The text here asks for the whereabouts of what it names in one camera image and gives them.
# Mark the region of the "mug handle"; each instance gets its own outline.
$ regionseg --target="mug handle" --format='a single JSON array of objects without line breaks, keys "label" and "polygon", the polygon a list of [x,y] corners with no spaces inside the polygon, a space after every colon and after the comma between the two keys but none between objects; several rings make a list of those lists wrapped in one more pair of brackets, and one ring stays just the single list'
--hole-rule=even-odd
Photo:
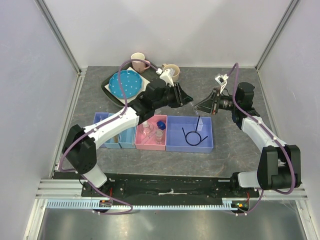
[{"label": "mug handle", "polygon": [[148,68],[150,68],[150,65],[146,66],[146,67],[144,68],[144,70],[146,70],[146,69],[148,69]]}]

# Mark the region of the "blue bin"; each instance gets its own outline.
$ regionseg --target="blue bin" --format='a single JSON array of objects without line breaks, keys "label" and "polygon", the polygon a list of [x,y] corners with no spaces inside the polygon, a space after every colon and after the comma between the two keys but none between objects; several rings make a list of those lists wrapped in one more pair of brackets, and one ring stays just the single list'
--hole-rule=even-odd
[{"label": "blue bin", "polygon": [[[96,124],[98,122],[101,122],[102,120],[105,120],[108,117],[108,112],[96,112],[94,114],[93,124]],[[102,144],[100,148],[106,148],[106,143]]]},{"label": "blue bin", "polygon": [[135,138],[136,138],[137,127],[130,127],[120,133],[119,143],[124,149],[135,149]]},{"label": "blue bin", "polygon": [[121,146],[119,144],[119,135],[115,135],[114,137],[110,138],[108,141],[105,142],[105,146],[108,149],[120,149]]},{"label": "blue bin", "polygon": [[[185,134],[195,131],[198,117],[194,116],[167,116],[166,148],[168,152],[187,152],[187,153],[210,153],[214,148],[211,117],[201,117],[202,124],[199,124],[197,132],[202,139],[208,136],[197,146],[191,146],[186,142]],[[200,138],[196,133],[187,136],[188,142],[196,144]]]}]

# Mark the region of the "pink mug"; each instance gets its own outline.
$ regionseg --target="pink mug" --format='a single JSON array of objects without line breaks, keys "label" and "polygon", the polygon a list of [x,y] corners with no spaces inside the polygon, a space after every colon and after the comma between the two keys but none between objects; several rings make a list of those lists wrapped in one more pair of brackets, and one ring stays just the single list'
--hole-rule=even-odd
[{"label": "pink mug", "polygon": [[[144,60],[150,64],[150,62],[146,60],[145,55],[141,52],[136,52],[136,53],[132,54],[131,59]],[[133,61],[132,67],[136,72],[142,74],[146,69],[150,68],[150,65],[146,66],[146,64],[142,61]]]}]

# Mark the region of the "gray floor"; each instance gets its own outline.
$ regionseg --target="gray floor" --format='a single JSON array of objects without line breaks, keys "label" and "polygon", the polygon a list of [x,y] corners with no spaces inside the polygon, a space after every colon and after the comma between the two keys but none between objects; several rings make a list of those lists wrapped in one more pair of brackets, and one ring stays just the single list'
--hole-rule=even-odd
[{"label": "gray floor", "polygon": [[89,210],[47,209],[38,240],[307,240],[297,212],[289,201],[263,201],[238,217],[214,210],[99,216]]},{"label": "gray floor", "polygon": [[[93,123],[95,112],[116,113],[114,106],[101,90],[101,83],[118,68],[91,66],[88,68],[77,101],[71,125],[81,127]],[[194,103],[198,103],[217,86],[216,74],[225,74],[228,68],[182,67],[179,82]],[[227,89],[232,92],[234,74],[229,78]],[[269,126],[266,106],[258,75],[255,69],[240,69],[239,82],[249,82],[255,86],[253,106]],[[162,114],[174,116],[195,116],[191,105],[181,108],[163,107]],[[189,175],[230,177],[234,172],[256,170],[260,152],[251,139],[232,122],[231,112],[220,110],[212,116],[214,149],[208,153],[181,153],[147,151],[136,149],[106,149],[97,151],[98,165],[105,173],[135,173],[161,175]],[[67,161],[64,168],[71,167]]]}]

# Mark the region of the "plate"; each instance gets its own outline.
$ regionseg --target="plate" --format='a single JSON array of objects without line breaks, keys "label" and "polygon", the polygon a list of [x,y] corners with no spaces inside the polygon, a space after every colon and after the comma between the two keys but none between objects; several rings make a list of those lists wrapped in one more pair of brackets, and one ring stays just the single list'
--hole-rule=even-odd
[{"label": "plate", "polygon": [[[141,90],[142,78],[139,73],[132,70],[122,70],[120,72],[121,84],[126,98],[131,98]],[[119,99],[124,99],[118,82],[118,73],[115,73],[109,81],[110,92]]]}]

